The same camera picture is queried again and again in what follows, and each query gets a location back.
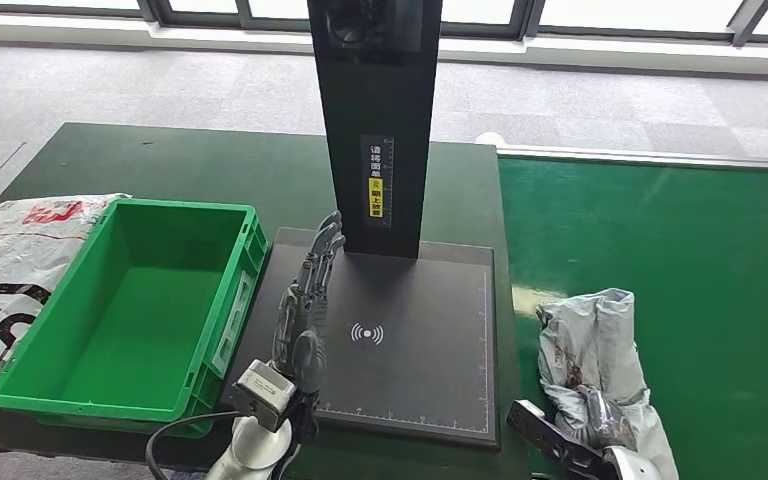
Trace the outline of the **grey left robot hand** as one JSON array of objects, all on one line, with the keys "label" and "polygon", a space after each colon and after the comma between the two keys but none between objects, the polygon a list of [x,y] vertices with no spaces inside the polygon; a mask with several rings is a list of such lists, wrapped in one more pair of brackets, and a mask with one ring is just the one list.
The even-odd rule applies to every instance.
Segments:
[{"label": "grey left robot hand", "polygon": [[341,230],[340,211],[322,220],[279,303],[270,365],[305,394],[320,390],[327,368],[328,285],[336,255],[345,244]]}]

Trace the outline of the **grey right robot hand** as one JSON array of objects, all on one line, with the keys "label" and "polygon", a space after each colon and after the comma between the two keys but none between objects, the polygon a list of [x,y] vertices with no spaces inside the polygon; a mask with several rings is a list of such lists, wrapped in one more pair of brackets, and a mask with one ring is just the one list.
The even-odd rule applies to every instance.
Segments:
[{"label": "grey right robot hand", "polygon": [[583,419],[571,433],[577,441],[593,449],[619,446],[637,450],[632,425],[615,401],[588,385],[579,385],[576,392],[583,401]]}]

